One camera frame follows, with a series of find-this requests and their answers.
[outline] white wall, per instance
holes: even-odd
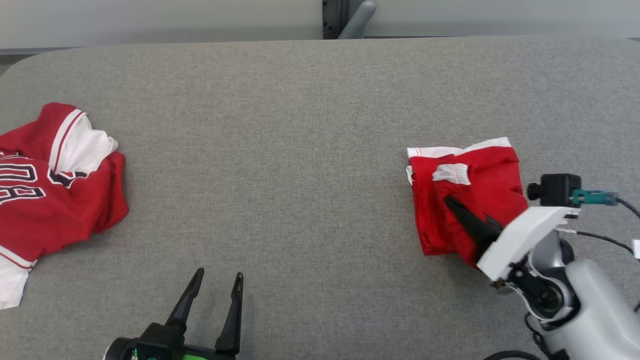
[[[640,37],[640,0],[378,0],[378,4],[367,35]],[[0,0],[0,49],[5,52],[321,36],[321,0]]]

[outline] gray table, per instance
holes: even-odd
[[[406,146],[508,136],[523,183],[573,172],[640,204],[640,44],[432,38],[127,45],[29,58],[0,79],[0,133],[49,101],[127,156],[131,212],[43,258],[0,311],[2,359],[87,360],[163,321],[205,268],[187,341],[212,345],[245,275],[241,359],[482,359],[536,351],[524,305],[455,256],[424,257]],[[585,231],[630,241],[623,208]],[[570,238],[629,302],[640,269]]]

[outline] teal connector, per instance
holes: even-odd
[[[603,190],[583,190],[577,189],[572,193],[572,202],[574,205],[582,204],[601,204],[606,206],[615,206],[618,203],[618,193],[606,192]]]

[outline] folded red garment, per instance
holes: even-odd
[[[407,175],[412,184],[415,224],[425,255],[459,254],[476,267],[476,244],[444,199],[452,196],[475,216],[506,226],[527,209],[518,156],[507,138],[466,149],[410,147]]]
[[[38,258],[126,216],[117,147],[86,113],[58,103],[0,136],[0,309],[18,306]]]

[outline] red fabric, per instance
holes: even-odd
[[[122,191],[125,158],[119,152],[90,174],[54,174],[49,168],[53,139],[74,110],[47,104],[36,121],[0,136],[0,246],[13,253],[0,248],[6,258],[33,262],[109,229],[129,210]]]
[[[487,147],[441,158],[412,157],[416,227],[425,255],[459,254],[475,267],[476,245],[444,204],[452,195],[481,219],[488,215],[503,226],[527,209],[522,195],[518,157],[511,147]],[[438,165],[468,165],[471,185],[434,181]]]

